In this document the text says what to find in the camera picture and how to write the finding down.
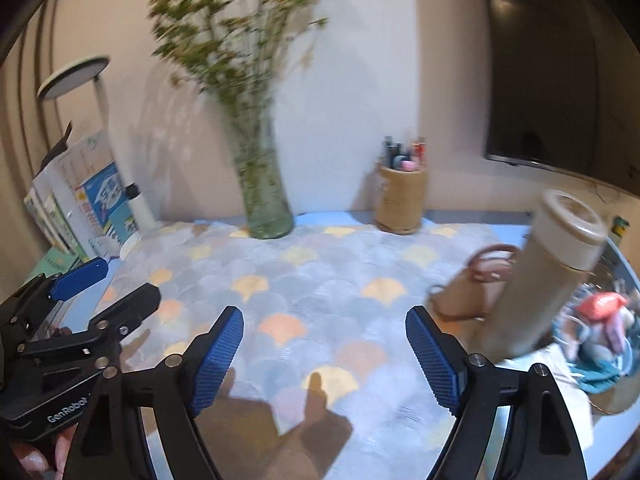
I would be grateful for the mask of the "left human hand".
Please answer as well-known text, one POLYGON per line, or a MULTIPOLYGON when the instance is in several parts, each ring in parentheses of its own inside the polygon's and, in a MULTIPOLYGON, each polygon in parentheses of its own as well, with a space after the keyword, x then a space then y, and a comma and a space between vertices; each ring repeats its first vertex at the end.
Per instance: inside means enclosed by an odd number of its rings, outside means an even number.
POLYGON ((28 443, 11 441, 10 445, 21 465, 33 479, 43 479, 44 474, 52 472, 55 480, 62 480, 76 429, 76 425, 70 426, 54 437, 53 463, 50 463, 43 452, 28 443))

